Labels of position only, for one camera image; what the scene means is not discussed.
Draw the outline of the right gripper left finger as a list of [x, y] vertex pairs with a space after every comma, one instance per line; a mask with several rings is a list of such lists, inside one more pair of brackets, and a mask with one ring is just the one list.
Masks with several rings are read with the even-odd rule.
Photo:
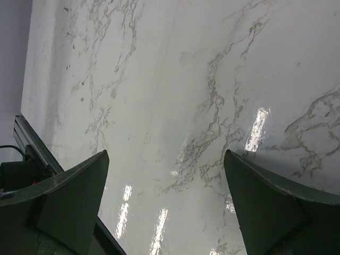
[[103, 150], [1, 197], [1, 254], [88, 254], [108, 167]]

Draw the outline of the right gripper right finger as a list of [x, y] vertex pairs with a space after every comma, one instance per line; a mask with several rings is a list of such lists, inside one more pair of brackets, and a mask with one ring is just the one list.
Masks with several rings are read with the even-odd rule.
[[339, 196], [227, 150], [225, 175], [247, 254], [339, 254]]

